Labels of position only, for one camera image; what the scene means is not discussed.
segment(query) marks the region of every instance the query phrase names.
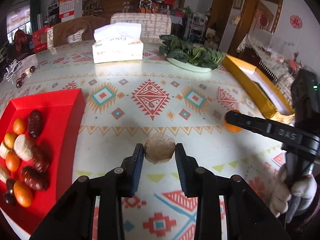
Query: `orange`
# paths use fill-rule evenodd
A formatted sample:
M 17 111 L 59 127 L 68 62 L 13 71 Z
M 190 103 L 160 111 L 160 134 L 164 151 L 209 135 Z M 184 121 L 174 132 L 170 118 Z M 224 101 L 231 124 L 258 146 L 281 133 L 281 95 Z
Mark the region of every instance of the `orange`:
M 14 141 L 16 140 L 17 135 L 12 133 L 12 132 L 8 132 L 5 134 L 4 136 L 4 144 L 9 148 L 9 149 L 13 149 L 14 146 Z
M 25 121 L 23 121 L 21 118 L 17 118 L 14 122 L 13 122 L 13 131 L 15 134 L 23 134 L 25 133 L 25 131 L 27 130 L 27 124 Z
M 227 123 L 226 116 L 223 118 L 223 124 L 224 124 L 224 127 L 226 128 L 226 130 L 228 132 L 237 133 L 237 132 L 240 132 L 242 130 L 242 128 L 240 128 L 240 127 L 237 127 L 235 125 Z
M 20 158 L 16 155 L 14 151 L 8 152 L 5 159 L 5 165 L 9 171 L 16 172 L 20 166 Z
M 13 193 L 17 202 L 23 207 L 30 207 L 33 201 L 31 189 L 23 182 L 16 181 L 13 185 Z

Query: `curtain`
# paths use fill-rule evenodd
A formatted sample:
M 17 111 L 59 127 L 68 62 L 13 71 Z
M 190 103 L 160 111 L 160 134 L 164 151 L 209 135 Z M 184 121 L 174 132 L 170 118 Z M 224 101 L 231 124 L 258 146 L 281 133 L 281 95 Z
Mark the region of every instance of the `curtain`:
M 38 19 L 37 16 L 40 11 L 41 0 L 30 0 L 30 23 L 31 23 L 31 32 L 38 30 Z
M 7 17 L 5 16 L 0 23 L 0 48 L 8 41 L 7 36 Z

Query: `white plate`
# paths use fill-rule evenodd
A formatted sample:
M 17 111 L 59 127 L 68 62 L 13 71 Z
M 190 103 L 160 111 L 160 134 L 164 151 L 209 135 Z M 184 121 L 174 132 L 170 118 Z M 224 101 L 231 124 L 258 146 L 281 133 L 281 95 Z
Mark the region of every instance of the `white plate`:
M 206 73 L 211 71 L 211 68 L 207 68 L 207 67 L 198 67 L 198 66 L 194 66 L 190 63 L 184 63 L 181 62 L 175 58 L 167 58 L 167 61 L 169 61 L 171 64 L 179 67 L 179 68 L 183 68 L 189 71 L 193 71 L 193 72 L 201 72 L 201 73 Z

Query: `calendar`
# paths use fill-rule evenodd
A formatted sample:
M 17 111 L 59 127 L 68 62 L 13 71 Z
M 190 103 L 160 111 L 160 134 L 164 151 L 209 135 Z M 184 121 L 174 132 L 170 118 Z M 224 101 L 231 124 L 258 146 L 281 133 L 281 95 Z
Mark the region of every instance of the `calendar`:
M 59 0 L 59 18 L 75 14 L 75 0 Z

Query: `picture frame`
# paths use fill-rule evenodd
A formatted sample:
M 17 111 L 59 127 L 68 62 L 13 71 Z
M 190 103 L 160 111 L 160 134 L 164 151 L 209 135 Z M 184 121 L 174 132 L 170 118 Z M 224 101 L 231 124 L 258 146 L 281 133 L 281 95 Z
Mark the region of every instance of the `picture frame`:
M 234 0 L 233 1 L 233 5 L 232 8 L 233 9 L 237 9 L 237 10 L 241 10 L 241 7 L 243 5 L 244 0 Z

